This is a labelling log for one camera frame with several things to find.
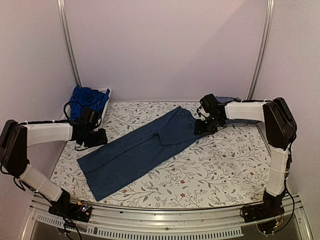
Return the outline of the dark teal t-shirt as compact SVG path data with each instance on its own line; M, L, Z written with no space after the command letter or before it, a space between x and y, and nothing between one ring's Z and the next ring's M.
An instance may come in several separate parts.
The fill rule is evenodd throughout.
M121 190L201 139L194 134L195 123L179 106L77 159L94 199Z

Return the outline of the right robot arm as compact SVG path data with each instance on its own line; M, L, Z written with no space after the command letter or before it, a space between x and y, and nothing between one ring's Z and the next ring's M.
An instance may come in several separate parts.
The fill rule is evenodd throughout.
M247 214L258 213L262 218L280 213L282 199L287 191L287 178L291 170L292 144L297 137L297 124L284 98L273 100L218 101L211 93L200 101L200 108L208 114L196 120L196 135L214 134L229 120L247 120L264 123L270 149L271 166L269 181L263 193L263 203L247 206Z

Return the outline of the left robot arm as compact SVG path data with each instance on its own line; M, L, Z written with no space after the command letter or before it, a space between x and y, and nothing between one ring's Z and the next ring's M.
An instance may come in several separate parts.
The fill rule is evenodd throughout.
M75 211L70 194L48 178L49 170L67 142L84 148L105 145L100 120L100 113L87 107L75 120L7 120L0 133L1 173L12 176L19 188L43 195L63 217L70 217Z

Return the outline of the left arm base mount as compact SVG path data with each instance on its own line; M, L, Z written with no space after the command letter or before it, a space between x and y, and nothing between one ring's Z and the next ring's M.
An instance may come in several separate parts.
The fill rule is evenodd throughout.
M92 213L92 205L80 201L77 203L70 202L53 202L48 212L59 217L69 218L71 220L88 223Z

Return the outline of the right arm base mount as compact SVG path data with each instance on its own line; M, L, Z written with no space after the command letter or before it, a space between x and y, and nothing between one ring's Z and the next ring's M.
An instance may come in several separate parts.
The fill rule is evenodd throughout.
M245 223L273 218L284 213L285 210L282 201L264 201L259 204L246 204L239 211Z

